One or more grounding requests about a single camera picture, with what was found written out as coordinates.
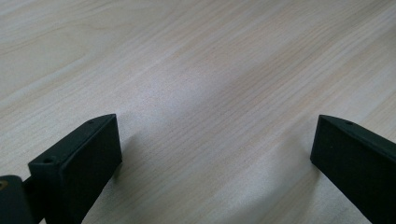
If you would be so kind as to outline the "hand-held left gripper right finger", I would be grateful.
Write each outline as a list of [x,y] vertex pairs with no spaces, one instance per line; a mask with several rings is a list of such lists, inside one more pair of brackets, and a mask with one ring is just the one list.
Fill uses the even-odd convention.
[[373,224],[396,224],[396,144],[320,115],[310,160]]

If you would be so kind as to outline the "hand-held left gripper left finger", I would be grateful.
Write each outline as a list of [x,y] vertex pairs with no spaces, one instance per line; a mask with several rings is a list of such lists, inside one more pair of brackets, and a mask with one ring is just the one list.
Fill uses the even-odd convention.
[[30,161],[47,224],[80,224],[121,162],[114,114],[86,121]]

